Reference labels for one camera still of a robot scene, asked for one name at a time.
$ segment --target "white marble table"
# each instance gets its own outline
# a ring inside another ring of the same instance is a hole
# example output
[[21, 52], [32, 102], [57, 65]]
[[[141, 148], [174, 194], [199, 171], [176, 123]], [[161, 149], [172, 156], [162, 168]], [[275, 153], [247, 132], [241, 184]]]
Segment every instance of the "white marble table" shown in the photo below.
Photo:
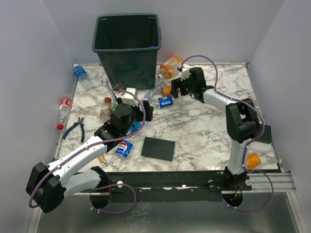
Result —
[[[204, 70], [207, 85], [214, 85], [215, 72], [213, 66], [201, 66]], [[108, 91], [101, 85], [101, 80], [107, 76], [100, 66], [86, 65], [86, 72], [94, 83], [94, 88], [85, 91], [78, 83], [74, 94], [73, 105], [69, 117], [70, 127], [78, 117], [84, 117], [85, 141], [102, 125], [99, 113]], [[220, 91], [238, 98], [255, 100], [251, 83], [244, 65], [221, 65], [219, 69]], [[141, 99], [146, 91], [140, 91]], [[134, 148], [129, 157], [122, 162], [115, 162], [115, 149], [105, 157], [109, 163], [103, 167], [105, 171], [193, 171], [224, 169], [229, 159], [231, 139], [226, 132], [225, 115], [212, 106], [193, 100], [190, 96], [179, 97], [174, 100], [174, 106], [160, 109], [157, 102], [154, 119], [146, 124], [140, 133], [129, 138]], [[175, 141], [175, 153], [172, 162], [145, 158], [141, 156], [144, 138], [155, 137]], [[64, 157], [82, 143], [80, 127], [76, 127], [63, 141], [60, 158]], [[254, 142], [250, 146], [250, 153], [260, 156], [260, 169], [277, 169], [276, 158], [272, 145]], [[93, 160], [81, 171], [92, 166], [102, 166], [98, 159]]]

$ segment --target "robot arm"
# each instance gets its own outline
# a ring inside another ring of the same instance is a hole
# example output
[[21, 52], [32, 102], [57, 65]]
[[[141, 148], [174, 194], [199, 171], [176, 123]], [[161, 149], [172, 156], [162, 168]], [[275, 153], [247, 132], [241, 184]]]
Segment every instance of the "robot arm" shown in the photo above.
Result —
[[[178, 97], [178, 89], [182, 96], [190, 94], [194, 99], [210, 104], [226, 114], [227, 131], [232, 139], [227, 170], [232, 175], [244, 173], [242, 157], [245, 144], [256, 136], [260, 128], [256, 113], [248, 106], [216, 93], [213, 86], [207, 86], [200, 67], [185, 70], [180, 78], [172, 80], [171, 95], [174, 98]], [[244, 101], [254, 106], [251, 99]]]
[[[146, 121], [151, 121], [154, 108], [145, 100], [143, 105]], [[92, 167], [89, 171], [80, 174], [76, 172], [93, 159], [113, 149], [121, 142], [118, 138], [125, 136], [135, 121], [142, 120], [143, 112], [138, 106], [124, 104], [121, 99], [118, 99], [118, 106], [111, 114], [111, 119], [100, 127], [88, 141], [57, 161], [46, 166], [38, 163], [33, 167], [26, 192], [32, 195], [43, 177], [50, 173], [34, 196], [34, 201], [38, 206], [44, 213], [48, 213], [54, 210], [65, 197], [96, 188], [100, 183], [106, 183], [106, 174], [99, 167]]]

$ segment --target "pliers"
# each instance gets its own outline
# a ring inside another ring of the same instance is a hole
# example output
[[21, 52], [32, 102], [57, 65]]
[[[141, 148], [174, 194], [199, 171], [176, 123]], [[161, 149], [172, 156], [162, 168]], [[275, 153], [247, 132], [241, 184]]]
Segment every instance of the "pliers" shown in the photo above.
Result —
[[66, 132], [63, 135], [63, 139], [65, 139], [68, 136], [71, 130], [73, 130], [74, 128], [76, 128], [78, 124], [80, 124], [81, 132], [82, 132], [81, 142], [83, 142], [84, 141], [84, 128], [83, 128], [84, 124], [82, 123], [83, 120], [84, 120], [84, 117], [83, 118], [79, 117], [78, 121], [74, 122], [73, 126], [71, 126], [69, 129], [66, 130]]

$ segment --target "white wall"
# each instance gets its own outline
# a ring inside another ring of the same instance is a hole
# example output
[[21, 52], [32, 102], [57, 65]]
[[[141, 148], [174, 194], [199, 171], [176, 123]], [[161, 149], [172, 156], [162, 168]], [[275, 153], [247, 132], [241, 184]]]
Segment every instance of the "white wall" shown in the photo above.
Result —
[[249, 67], [278, 157], [311, 232], [311, 1], [286, 0]]
[[26, 232], [32, 167], [52, 160], [73, 61], [40, 0], [0, 3], [0, 231]]
[[158, 14], [162, 31], [158, 61], [176, 53], [182, 58], [203, 54], [216, 62], [235, 63], [250, 62], [284, 0], [43, 2], [77, 63], [99, 62], [92, 51], [96, 18], [124, 13]]

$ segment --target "green trash bin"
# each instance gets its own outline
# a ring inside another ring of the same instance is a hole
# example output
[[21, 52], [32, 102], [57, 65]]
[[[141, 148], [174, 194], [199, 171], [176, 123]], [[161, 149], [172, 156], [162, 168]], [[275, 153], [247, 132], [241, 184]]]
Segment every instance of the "green trash bin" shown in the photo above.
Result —
[[161, 32], [156, 14], [99, 16], [93, 51], [103, 64], [114, 90], [155, 86], [156, 57]]

